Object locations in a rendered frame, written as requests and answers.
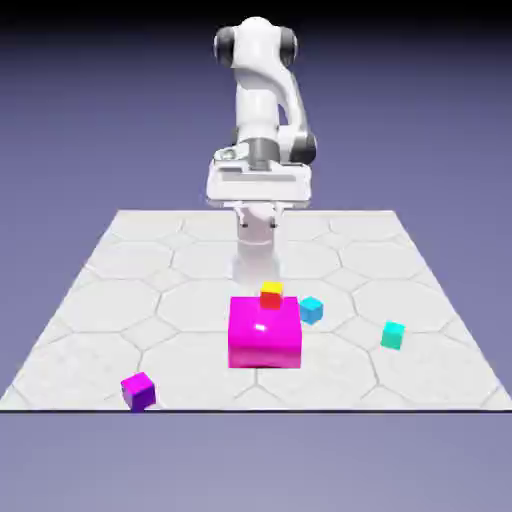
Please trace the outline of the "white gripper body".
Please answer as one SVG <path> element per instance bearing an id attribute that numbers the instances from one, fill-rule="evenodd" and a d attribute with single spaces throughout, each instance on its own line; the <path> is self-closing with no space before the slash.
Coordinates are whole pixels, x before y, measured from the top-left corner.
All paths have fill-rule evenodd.
<path id="1" fill-rule="evenodd" d="M 271 161 L 269 170 L 256 171 L 245 160 L 212 160 L 206 197 L 216 205 L 245 202 L 307 205 L 312 197 L 311 181 L 312 170 L 307 165 Z"/>

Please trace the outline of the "small orange cube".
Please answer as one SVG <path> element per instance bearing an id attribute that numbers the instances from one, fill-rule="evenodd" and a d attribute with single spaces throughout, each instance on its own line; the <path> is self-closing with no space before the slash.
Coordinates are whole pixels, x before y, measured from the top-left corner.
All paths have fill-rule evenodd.
<path id="1" fill-rule="evenodd" d="M 279 309 L 283 301 L 284 285 L 278 281 L 265 281 L 260 289 L 260 306 L 265 309 Z"/>

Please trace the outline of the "small blue cube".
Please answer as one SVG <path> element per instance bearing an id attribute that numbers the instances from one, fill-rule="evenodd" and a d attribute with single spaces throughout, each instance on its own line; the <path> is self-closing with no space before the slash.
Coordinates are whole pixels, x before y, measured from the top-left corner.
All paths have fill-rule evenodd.
<path id="1" fill-rule="evenodd" d="M 302 322 L 313 325 L 323 318 L 324 304 L 315 297 L 306 297 L 299 302 L 299 313 Z"/>

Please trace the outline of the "small teal cube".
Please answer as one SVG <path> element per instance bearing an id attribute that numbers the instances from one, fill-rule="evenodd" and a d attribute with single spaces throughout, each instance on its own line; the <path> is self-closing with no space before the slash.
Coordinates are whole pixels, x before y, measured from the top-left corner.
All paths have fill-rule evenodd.
<path id="1" fill-rule="evenodd" d="M 387 321 L 384 325 L 380 344 L 389 349 L 399 350 L 402 346 L 405 326 L 400 323 Z"/>

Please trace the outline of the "small purple cube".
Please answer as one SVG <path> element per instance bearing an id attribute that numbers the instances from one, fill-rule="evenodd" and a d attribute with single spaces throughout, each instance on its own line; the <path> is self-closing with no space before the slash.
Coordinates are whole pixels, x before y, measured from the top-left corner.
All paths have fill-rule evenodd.
<path id="1" fill-rule="evenodd" d="M 120 385 L 123 399 L 132 412 L 141 412 L 156 404 L 155 384 L 144 372 L 123 379 Z"/>

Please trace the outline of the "large magenta box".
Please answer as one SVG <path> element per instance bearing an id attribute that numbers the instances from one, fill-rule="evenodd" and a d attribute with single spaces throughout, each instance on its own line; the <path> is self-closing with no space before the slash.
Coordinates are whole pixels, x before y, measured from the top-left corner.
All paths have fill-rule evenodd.
<path id="1" fill-rule="evenodd" d="M 278 309 L 260 305 L 256 296 L 230 300 L 228 366 L 297 369 L 302 361 L 302 327 L 296 297 L 284 297 Z"/>

